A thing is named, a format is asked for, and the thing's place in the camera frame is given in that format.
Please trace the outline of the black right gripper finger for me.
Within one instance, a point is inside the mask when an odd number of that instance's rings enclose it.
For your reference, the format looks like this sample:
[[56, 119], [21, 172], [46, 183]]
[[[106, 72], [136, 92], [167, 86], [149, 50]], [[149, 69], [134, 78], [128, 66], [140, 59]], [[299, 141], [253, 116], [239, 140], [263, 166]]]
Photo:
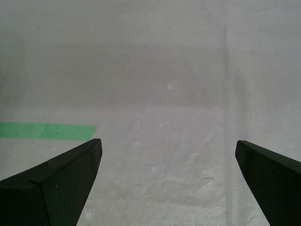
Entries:
[[239, 140], [235, 157], [242, 175], [271, 226], [301, 224], [301, 163]]
[[99, 138], [0, 182], [2, 226], [75, 226], [102, 158]]

